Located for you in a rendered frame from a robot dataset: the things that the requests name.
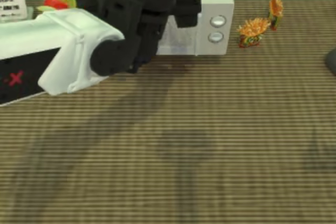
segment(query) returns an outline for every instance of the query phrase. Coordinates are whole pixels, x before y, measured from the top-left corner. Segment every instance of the red apple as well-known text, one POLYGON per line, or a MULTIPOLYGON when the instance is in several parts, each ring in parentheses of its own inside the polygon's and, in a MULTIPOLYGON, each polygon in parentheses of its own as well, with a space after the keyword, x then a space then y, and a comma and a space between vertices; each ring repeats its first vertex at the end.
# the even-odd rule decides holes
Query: red apple
POLYGON ((65 0, 44 0, 44 5, 51 6, 57 10, 69 8, 65 0))

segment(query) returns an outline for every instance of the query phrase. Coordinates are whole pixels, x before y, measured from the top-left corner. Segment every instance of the green leaf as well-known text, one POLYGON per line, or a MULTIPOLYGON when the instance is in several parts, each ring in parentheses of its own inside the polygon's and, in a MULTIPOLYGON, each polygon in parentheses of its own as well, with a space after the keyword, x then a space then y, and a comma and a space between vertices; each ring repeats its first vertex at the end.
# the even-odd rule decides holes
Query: green leaf
POLYGON ((51 7, 51 6, 47 6, 47 5, 41 5, 36 7, 36 9, 38 9, 40 12, 46 12, 49 10, 56 10, 55 8, 51 7))
POLYGON ((76 0, 68 0, 68 4, 69 4, 70 8, 76 8, 77 7, 76 0))

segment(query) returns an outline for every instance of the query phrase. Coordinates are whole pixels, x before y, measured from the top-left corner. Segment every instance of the dark object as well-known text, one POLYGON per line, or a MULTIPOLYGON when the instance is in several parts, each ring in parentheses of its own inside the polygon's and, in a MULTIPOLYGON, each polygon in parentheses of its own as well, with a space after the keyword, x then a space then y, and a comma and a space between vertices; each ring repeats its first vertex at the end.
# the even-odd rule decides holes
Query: dark object
POLYGON ((329 70, 336 76, 336 48, 326 55, 324 62, 329 70))
POLYGON ((101 76, 136 73, 156 55, 170 15, 179 28, 194 27, 201 0, 77 0, 77 6, 120 30, 124 42, 100 45, 91 56, 91 67, 101 76))
POLYGON ((0 105, 44 92, 38 79, 58 51, 55 48, 0 60, 0 105))

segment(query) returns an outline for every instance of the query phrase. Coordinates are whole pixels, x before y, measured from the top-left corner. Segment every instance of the table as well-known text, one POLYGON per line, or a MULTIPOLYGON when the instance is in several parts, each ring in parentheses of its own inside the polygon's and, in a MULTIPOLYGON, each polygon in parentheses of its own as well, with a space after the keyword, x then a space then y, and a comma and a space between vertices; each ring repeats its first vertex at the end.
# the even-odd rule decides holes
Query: table
POLYGON ((0 222, 335 222, 336 2, 284 7, 259 47, 235 30, 267 1, 237 1, 223 57, 0 108, 0 222))

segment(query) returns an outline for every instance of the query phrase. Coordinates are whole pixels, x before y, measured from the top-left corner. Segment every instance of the orange flower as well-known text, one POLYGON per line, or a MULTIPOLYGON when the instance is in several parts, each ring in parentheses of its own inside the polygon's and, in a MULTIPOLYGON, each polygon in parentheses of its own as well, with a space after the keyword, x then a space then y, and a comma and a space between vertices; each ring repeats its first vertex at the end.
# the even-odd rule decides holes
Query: orange flower
POLYGON ((270 21, 266 18, 255 18, 246 20, 244 26, 238 28, 238 32, 246 37, 255 37, 263 34, 270 26, 270 21))
POLYGON ((281 0, 270 0, 269 11, 273 16, 282 17, 282 10, 284 9, 281 0))

